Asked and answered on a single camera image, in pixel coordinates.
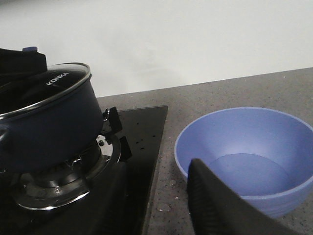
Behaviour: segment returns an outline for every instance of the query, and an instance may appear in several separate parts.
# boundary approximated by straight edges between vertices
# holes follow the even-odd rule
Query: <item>gas burner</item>
[[[34,211],[67,205],[90,193],[99,173],[119,158],[119,139],[111,136],[106,141],[98,136],[70,160],[47,170],[21,175],[12,196],[18,205]]]

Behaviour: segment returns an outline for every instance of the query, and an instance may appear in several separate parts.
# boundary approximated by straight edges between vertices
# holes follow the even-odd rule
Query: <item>white wall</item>
[[[313,66],[311,0],[0,0],[0,33],[89,64],[97,96]]]

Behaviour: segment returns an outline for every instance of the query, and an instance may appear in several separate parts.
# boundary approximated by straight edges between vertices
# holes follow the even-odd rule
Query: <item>blue bowl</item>
[[[264,108],[233,108],[190,123],[175,144],[187,177],[199,158],[233,191],[276,218],[302,203],[313,186],[313,128],[292,115]]]

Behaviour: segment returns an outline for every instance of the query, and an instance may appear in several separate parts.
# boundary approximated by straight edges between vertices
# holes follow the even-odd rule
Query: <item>bowl rim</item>
[[[196,121],[199,121],[200,119],[202,118],[205,118],[207,117],[208,115],[212,115],[212,114],[216,114],[216,113],[219,113],[219,112],[224,112],[224,111],[229,111],[229,110],[238,110],[238,109],[258,109],[258,110],[264,110],[264,111],[271,111],[271,112],[275,112],[275,113],[279,113],[279,114],[282,114],[282,115],[285,115],[285,116],[289,116],[293,119],[295,119],[296,121],[299,121],[300,123],[306,125],[312,132],[313,132],[313,127],[310,126],[309,124],[307,124],[305,121],[303,121],[302,119],[296,117],[296,116],[293,116],[291,114],[288,114],[288,113],[285,113],[285,112],[282,112],[282,111],[279,111],[279,110],[275,110],[275,109],[269,109],[269,108],[262,108],[262,107],[235,107],[235,108],[227,108],[227,109],[221,109],[221,110],[217,110],[217,111],[214,111],[214,112],[211,112],[211,113],[208,113],[208,114],[205,114],[199,118],[197,118],[196,120],[192,121],[191,123],[189,123],[181,132],[180,134],[178,135],[176,141],[175,141],[175,146],[174,146],[174,157],[175,157],[175,162],[176,162],[176,165],[179,167],[181,173],[185,176],[185,178],[187,179],[188,178],[188,174],[187,172],[185,172],[185,170],[182,168],[182,166],[180,165],[179,163],[179,160],[178,160],[178,156],[177,156],[177,145],[178,145],[178,141],[180,139],[180,137],[182,136],[182,134],[184,133],[184,131],[189,128],[189,126],[191,126],[193,123],[195,123]],[[286,191],[283,191],[283,192],[278,192],[278,193],[274,193],[274,194],[267,194],[267,195],[260,195],[260,196],[242,196],[242,195],[239,195],[241,198],[245,199],[245,200],[264,200],[264,199],[271,199],[271,198],[278,198],[278,197],[284,197],[284,196],[287,196],[287,195],[290,195],[290,194],[293,194],[299,190],[302,190],[303,188],[307,187],[309,184],[311,184],[313,182],[313,174],[312,176],[307,179],[306,181],[304,181],[303,183],[301,183],[300,185],[297,185],[291,189],[288,189]]]

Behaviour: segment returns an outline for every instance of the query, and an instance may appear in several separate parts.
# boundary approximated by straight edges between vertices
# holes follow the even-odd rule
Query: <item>speckled countertop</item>
[[[169,107],[143,234],[194,234],[187,208],[186,183],[174,160],[176,138],[187,124],[216,110],[253,106],[280,110],[313,125],[312,88],[313,68],[309,68],[99,98],[103,110],[111,106],[119,110]],[[312,235],[313,194],[278,221]]]

